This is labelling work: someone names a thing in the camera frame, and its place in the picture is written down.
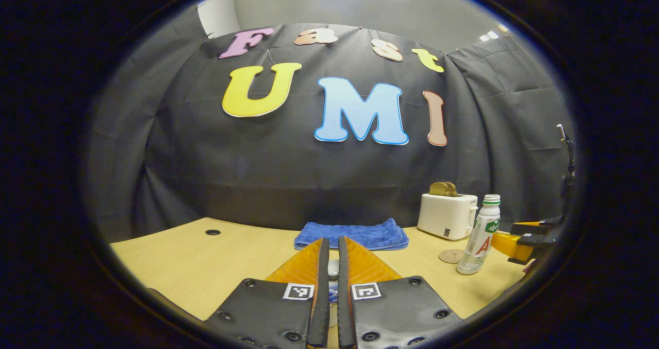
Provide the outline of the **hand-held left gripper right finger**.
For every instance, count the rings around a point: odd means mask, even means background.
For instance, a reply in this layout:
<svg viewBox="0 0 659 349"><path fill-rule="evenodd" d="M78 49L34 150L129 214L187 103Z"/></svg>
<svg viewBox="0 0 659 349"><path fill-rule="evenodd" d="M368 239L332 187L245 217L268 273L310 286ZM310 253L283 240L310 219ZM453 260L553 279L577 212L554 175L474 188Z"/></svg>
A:
<svg viewBox="0 0 659 349"><path fill-rule="evenodd" d="M357 241L338 239L341 348L404 348L435 339L461 318L421 276L402 277Z"/></svg>

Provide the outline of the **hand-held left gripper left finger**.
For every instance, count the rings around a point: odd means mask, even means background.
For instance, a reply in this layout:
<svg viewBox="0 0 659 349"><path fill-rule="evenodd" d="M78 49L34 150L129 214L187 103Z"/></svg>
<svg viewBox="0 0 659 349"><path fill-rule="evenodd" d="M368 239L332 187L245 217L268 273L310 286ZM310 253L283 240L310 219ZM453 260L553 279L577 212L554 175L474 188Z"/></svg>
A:
<svg viewBox="0 0 659 349"><path fill-rule="evenodd" d="M312 242L264 280L242 280L205 323L253 348L326 347L329 243Z"/></svg>

